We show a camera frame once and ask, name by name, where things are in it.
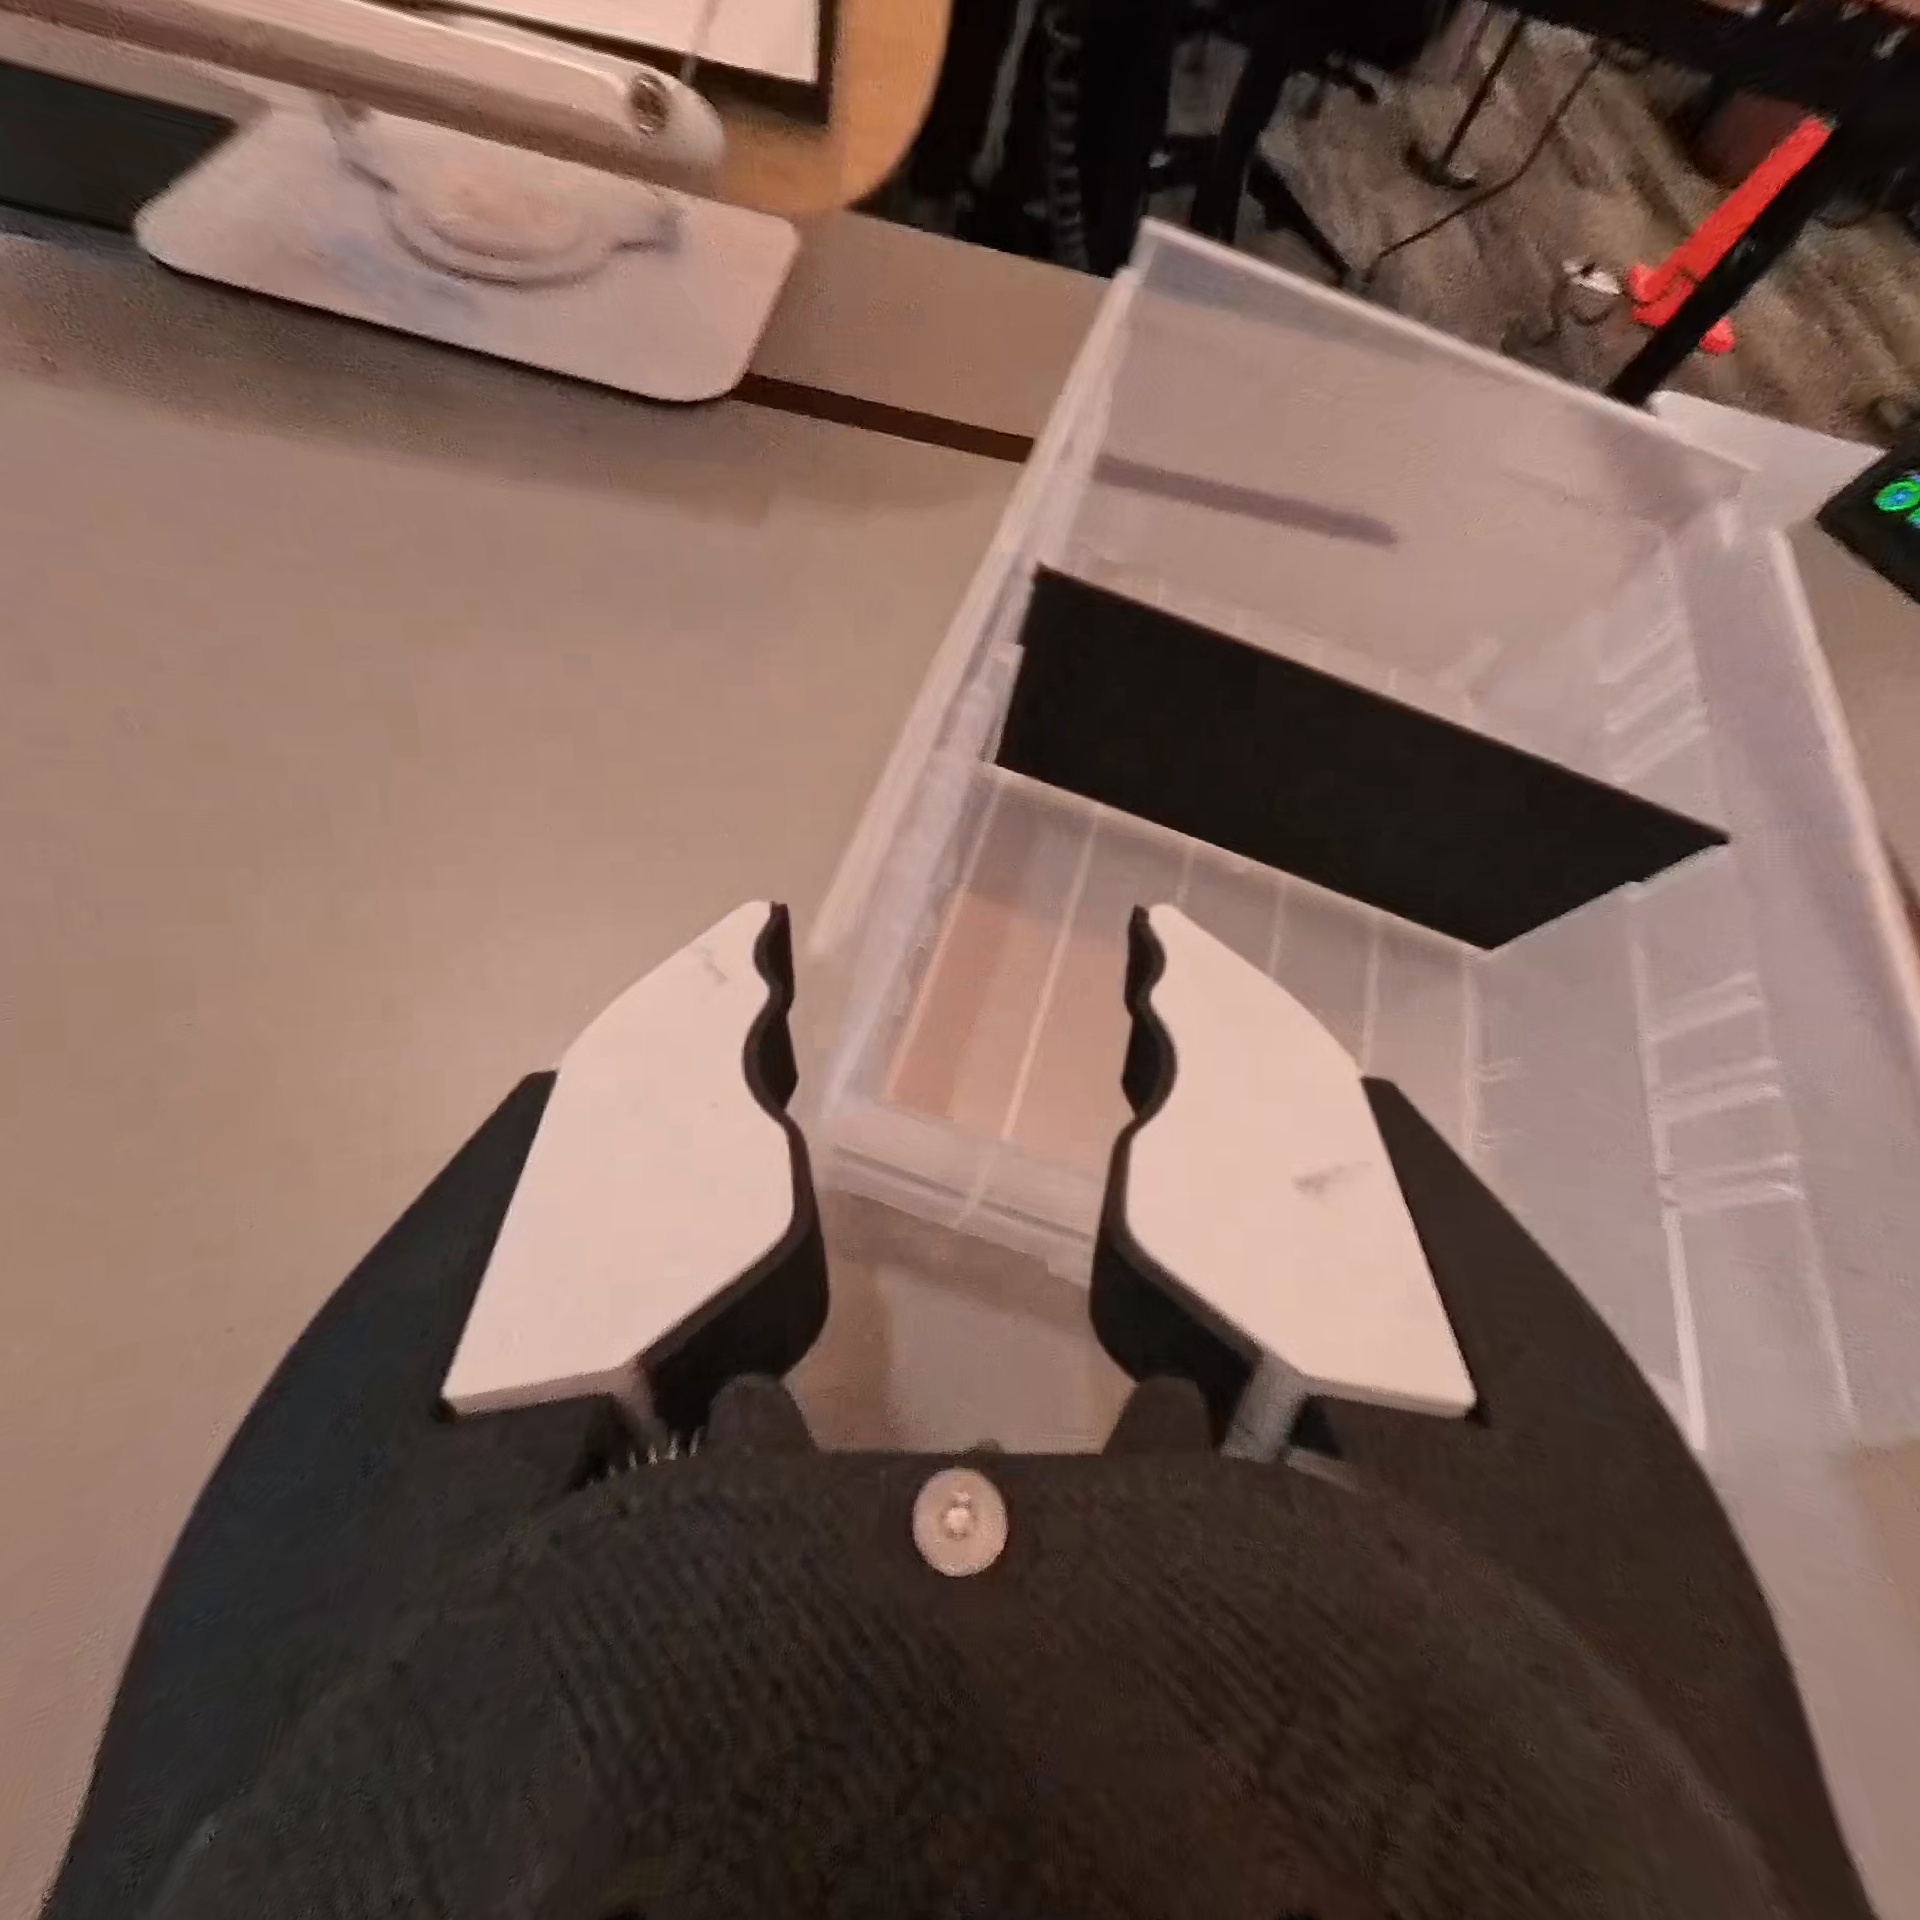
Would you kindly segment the wooden document stand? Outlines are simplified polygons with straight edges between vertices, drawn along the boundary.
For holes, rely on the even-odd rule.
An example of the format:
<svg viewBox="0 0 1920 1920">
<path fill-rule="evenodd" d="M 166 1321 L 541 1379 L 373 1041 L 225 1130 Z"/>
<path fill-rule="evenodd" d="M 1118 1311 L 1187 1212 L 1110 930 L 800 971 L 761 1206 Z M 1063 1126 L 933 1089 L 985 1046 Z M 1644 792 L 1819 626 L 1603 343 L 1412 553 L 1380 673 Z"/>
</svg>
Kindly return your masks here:
<svg viewBox="0 0 1920 1920">
<path fill-rule="evenodd" d="M 245 95 L 132 216 L 164 271 L 574 378 L 705 403 L 747 376 L 800 230 L 921 130 L 950 6 L 827 6 L 812 87 L 456 6 L 13 2 L 4 52 Z"/>
</svg>

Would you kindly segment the printed instruction sheet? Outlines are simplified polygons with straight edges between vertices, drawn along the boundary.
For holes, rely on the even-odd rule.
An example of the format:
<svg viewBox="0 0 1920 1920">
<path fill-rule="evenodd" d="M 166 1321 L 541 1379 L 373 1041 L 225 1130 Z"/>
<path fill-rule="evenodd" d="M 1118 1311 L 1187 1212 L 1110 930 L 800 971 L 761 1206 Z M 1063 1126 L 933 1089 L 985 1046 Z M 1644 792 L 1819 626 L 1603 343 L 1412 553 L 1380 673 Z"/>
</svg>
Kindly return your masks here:
<svg viewBox="0 0 1920 1920">
<path fill-rule="evenodd" d="M 831 73 L 820 2 L 460 2 L 456 10 L 613 51 L 695 58 L 755 80 L 812 87 Z"/>
</svg>

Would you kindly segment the black power bank with display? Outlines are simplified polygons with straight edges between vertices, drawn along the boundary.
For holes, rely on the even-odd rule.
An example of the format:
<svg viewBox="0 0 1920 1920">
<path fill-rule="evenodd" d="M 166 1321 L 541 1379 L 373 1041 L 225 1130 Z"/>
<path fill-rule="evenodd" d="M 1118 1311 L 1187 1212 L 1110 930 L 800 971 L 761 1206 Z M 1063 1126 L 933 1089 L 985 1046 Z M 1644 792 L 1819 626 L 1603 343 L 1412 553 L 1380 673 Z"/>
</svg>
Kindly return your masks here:
<svg viewBox="0 0 1920 1920">
<path fill-rule="evenodd" d="M 1815 527 L 1918 603 L 1918 432 L 1823 502 Z"/>
</svg>

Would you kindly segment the black bin divider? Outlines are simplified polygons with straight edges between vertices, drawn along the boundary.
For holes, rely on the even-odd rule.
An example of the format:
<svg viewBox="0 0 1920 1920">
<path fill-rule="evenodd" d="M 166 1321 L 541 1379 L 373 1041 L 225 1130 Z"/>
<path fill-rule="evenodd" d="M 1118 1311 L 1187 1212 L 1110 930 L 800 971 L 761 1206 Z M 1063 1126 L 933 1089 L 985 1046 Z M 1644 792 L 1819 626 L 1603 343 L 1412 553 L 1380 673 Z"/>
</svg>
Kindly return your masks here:
<svg viewBox="0 0 1920 1920">
<path fill-rule="evenodd" d="M 997 766 L 1489 953 L 1729 834 L 1041 567 Z"/>
</svg>

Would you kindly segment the grey desk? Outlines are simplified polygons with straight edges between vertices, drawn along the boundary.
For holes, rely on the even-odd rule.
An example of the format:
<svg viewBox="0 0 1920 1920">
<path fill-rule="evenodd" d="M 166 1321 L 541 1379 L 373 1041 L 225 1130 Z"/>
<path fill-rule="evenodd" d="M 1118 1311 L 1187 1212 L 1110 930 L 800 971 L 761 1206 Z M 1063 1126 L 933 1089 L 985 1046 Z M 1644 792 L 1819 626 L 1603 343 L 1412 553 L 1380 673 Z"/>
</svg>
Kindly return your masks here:
<svg viewBox="0 0 1920 1920">
<path fill-rule="evenodd" d="M 660 407 L 4 226 L 4 1910 L 35 1914 L 160 1572 L 260 1387 L 527 1073 L 747 902 L 808 936 L 1107 282 L 852 222 L 856 378 Z M 884 298 L 896 339 L 856 352 Z M 1091 1450 L 1086 1281 L 831 1203 L 844 1447 Z M 1915 1828 L 1911 1390 L 1845 1436 L 1734 1308 L 1700 1451 L 1871 1907 Z"/>
</svg>

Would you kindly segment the clear plastic bin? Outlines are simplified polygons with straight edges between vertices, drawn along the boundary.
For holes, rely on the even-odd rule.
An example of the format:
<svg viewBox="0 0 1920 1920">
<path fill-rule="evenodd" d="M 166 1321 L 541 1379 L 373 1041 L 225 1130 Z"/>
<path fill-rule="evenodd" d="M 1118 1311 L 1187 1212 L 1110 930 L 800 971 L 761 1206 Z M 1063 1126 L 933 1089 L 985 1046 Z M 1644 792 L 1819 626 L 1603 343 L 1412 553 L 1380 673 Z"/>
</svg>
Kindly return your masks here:
<svg viewBox="0 0 1920 1920">
<path fill-rule="evenodd" d="M 839 1185 L 1088 1273 L 1126 926 L 1175 905 L 1396 1087 L 1585 1291 L 1689 1442 L 1734 1308 L 1845 1436 L 1911 1390 L 1915 976 L 1787 544 L 1819 438 L 1649 414 L 1147 224 L 808 936 Z M 1057 569 L 1720 827 L 1477 952 L 997 766 Z"/>
</svg>

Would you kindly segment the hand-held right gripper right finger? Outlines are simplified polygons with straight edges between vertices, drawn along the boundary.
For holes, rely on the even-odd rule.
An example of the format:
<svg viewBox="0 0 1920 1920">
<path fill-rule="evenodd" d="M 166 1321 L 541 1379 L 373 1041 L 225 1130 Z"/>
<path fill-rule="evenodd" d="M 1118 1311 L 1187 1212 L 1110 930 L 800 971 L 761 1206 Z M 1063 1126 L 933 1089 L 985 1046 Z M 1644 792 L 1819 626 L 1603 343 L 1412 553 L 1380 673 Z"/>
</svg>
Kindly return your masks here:
<svg viewBox="0 0 1920 1920">
<path fill-rule="evenodd" d="M 1275 1456 L 1312 1401 L 1477 1409 L 1355 1058 L 1180 908 L 1134 911 L 1091 1319 L 1135 1383 L 1196 1387 L 1228 1456 Z"/>
</svg>

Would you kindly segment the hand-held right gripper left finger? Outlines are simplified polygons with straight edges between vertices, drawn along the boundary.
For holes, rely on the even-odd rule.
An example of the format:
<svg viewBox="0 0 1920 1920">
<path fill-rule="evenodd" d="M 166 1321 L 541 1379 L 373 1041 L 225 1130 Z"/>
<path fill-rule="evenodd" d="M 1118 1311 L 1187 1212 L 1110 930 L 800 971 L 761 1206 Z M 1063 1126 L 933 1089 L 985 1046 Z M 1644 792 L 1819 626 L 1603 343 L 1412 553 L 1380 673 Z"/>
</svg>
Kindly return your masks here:
<svg viewBox="0 0 1920 1920">
<path fill-rule="evenodd" d="M 785 1379 L 829 1281 L 791 1104 L 783 903 L 747 902 L 566 1047 L 440 1386 L 494 1418 L 609 1401 L 691 1441 L 743 1379 Z"/>
</svg>

